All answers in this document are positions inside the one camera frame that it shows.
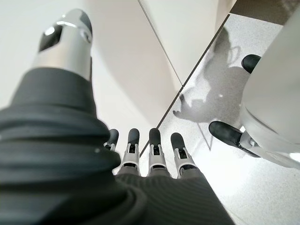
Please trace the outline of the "left robot hand dark glove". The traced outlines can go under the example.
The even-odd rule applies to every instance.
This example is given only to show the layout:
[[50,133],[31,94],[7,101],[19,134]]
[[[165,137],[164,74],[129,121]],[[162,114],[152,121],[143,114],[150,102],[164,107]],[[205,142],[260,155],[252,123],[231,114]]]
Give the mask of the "left robot hand dark glove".
[[178,177],[167,170],[160,132],[150,136],[149,174],[139,171],[139,131],[124,157],[118,132],[97,118],[92,26],[73,9],[42,35],[32,67],[0,112],[3,225],[231,225],[179,133]]

